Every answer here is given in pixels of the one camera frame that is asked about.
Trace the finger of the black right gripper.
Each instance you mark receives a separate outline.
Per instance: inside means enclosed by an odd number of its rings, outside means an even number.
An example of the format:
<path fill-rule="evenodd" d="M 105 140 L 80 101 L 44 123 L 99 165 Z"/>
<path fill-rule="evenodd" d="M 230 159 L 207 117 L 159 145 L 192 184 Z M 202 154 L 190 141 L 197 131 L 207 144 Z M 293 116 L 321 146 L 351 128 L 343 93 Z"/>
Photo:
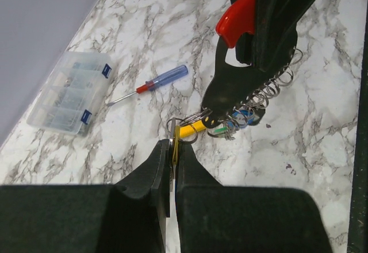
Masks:
<path fill-rule="evenodd" d="M 230 1 L 231 5 L 225 12 L 225 43 L 228 48 L 235 49 L 237 61 L 251 64 L 256 0 Z"/>
<path fill-rule="evenodd" d="M 256 0 L 252 61 L 268 71 L 281 58 L 282 44 L 315 0 Z"/>

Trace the yellow key tag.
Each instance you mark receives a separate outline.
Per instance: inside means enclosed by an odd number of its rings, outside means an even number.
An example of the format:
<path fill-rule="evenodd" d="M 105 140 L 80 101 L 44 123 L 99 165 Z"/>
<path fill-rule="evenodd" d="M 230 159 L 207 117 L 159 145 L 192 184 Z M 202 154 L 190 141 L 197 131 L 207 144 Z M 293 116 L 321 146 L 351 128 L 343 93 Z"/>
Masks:
<path fill-rule="evenodd" d="M 173 138 L 172 165 L 177 165 L 178 163 L 179 136 L 180 136 L 180 126 L 176 126 L 174 129 L 174 138 Z"/>

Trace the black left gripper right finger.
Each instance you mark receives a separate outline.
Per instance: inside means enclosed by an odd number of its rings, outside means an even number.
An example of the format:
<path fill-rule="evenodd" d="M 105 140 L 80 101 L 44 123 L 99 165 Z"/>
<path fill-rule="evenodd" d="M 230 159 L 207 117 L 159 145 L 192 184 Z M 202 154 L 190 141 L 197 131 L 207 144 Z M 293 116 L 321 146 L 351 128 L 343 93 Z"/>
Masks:
<path fill-rule="evenodd" d="M 319 209 L 305 191 L 224 186 L 179 148 L 175 204 L 182 252 L 331 252 Z"/>

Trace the silver key with yellow tag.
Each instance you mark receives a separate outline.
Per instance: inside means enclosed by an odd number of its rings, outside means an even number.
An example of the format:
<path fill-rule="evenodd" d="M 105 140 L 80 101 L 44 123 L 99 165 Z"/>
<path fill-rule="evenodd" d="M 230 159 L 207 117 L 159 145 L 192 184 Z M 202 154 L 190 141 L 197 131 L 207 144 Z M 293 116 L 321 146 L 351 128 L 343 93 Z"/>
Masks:
<path fill-rule="evenodd" d="M 169 120 L 170 123 L 170 137 L 169 137 L 169 165 L 170 165 L 170 191 L 173 191 L 173 180 L 174 180 L 174 165 L 173 165 L 173 152 L 174 152 L 174 136 L 175 136 L 175 127 L 176 127 L 176 119 L 171 118 Z"/>

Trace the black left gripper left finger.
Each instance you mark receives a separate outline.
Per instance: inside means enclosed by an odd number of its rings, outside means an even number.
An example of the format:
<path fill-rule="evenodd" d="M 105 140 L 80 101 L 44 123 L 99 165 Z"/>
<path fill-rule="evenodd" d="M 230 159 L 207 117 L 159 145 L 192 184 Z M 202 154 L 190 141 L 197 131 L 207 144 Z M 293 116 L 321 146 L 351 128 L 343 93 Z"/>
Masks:
<path fill-rule="evenodd" d="M 169 142 L 121 181 L 1 186 L 2 252 L 164 252 Z"/>

